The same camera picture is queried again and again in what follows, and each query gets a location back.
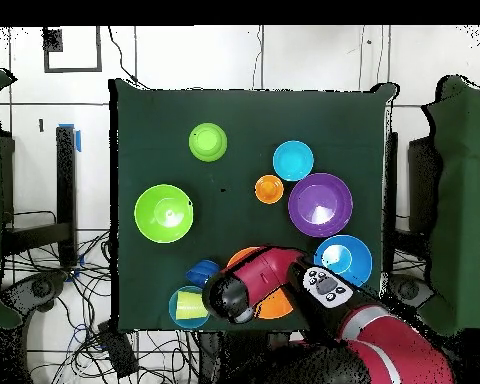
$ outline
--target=green bowl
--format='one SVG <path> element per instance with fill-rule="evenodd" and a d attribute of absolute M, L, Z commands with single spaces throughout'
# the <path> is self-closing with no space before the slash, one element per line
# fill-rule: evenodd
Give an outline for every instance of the green bowl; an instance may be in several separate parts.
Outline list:
<path fill-rule="evenodd" d="M 192 130 L 188 145 L 196 158 L 204 162 L 213 162 L 226 152 L 228 139 L 221 127 L 204 123 Z"/>
<path fill-rule="evenodd" d="M 171 243 L 190 230 L 194 209 L 183 190 L 160 184 L 140 195 L 133 215 L 144 237 L 155 243 Z"/>

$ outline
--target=table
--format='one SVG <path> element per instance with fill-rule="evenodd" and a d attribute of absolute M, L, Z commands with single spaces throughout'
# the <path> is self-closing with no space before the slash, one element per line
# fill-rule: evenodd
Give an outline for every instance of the table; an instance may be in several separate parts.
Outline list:
<path fill-rule="evenodd" d="M 341 233 L 358 237 L 371 250 L 373 272 L 365 286 L 378 291 L 384 123 L 395 85 L 364 93 L 165 91 L 139 90 L 116 79 L 110 88 L 111 113 L 117 110 L 118 116 L 120 330 L 178 329 L 167 304 L 175 290 L 190 285 L 185 273 L 201 259 L 225 266 L 238 250 L 265 243 L 314 252 L 323 239 L 302 234 L 288 216 L 294 183 L 285 182 L 283 198 L 273 205 L 254 194 L 256 180 L 274 174 L 272 155 L 287 140 L 312 149 L 312 172 L 334 174 L 349 187 L 354 209 Z M 228 137 L 228 149 L 216 162 L 199 161 L 188 147 L 191 130 L 203 122 L 219 125 Z M 181 188 L 194 204 L 192 228 L 170 244 L 146 239 L 133 218 L 140 194 L 162 183 Z M 306 324 L 293 311 L 241 326 L 210 317 L 200 329 L 239 328 L 292 331 Z"/>

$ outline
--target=green cup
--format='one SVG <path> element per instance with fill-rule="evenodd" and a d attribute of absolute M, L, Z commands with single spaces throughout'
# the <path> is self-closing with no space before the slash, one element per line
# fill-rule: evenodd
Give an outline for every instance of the green cup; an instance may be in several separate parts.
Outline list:
<path fill-rule="evenodd" d="M 204 162 L 213 162 L 226 152 L 228 139 L 221 127 L 204 123 L 192 130 L 188 144 L 196 158 Z"/>
<path fill-rule="evenodd" d="M 178 292 L 176 319 L 195 319 L 207 316 L 208 311 L 204 307 L 201 293 Z"/>
<path fill-rule="evenodd" d="M 139 231 L 155 243 L 171 243 L 182 238 L 194 220 L 192 202 L 178 187 L 160 184 L 147 189 L 135 204 Z"/>

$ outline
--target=light blue bowl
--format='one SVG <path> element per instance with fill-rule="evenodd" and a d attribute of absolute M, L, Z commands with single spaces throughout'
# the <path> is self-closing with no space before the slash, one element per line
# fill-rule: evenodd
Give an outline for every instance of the light blue bowl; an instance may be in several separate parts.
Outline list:
<path fill-rule="evenodd" d="M 281 144 L 272 158 L 274 170 L 286 181 L 299 181 L 313 168 L 313 152 L 307 144 L 291 140 Z"/>
<path fill-rule="evenodd" d="M 193 328 L 201 327 L 201 325 L 203 325 L 206 321 L 208 321 L 208 318 L 210 318 L 210 314 L 208 314 L 204 318 L 176 319 L 176 304 L 178 301 L 179 291 L 186 291 L 190 293 L 202 293 L 203 289 L 195 286 L 181 287 L 180 289 L 176 290 L 171 296 L 171 298 L 169 299 L 169 315 L 171 316 L 172 320 L 176 325 L 179 325 L 181 328 L 186 328 L 189 330 Z"/>
<path fill-rule="evenodd" d="M 370 250 L 361 240 L 352 236 L 338 235 L 328 238 L 316 249 L 313 261 L 315 265 L 340 274 L 357 287 L 366 283 L 372 273 Z"/>

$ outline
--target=small cup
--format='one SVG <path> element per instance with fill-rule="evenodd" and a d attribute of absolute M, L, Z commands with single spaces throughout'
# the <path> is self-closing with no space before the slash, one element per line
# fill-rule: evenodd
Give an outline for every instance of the small cup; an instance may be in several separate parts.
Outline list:
<path fill-rule="evenodd" d="M 176 300 L 176 319 L 205 318 L 208 311 L 204 307 L 200 293 L 179 291 Z"/>
<path fill-rule="evenodd" d="M 260 202 L 270 205 L 283 196 L 283 183 L 275 175 L 264 175 L 254 186 L 256 197 Z"/>

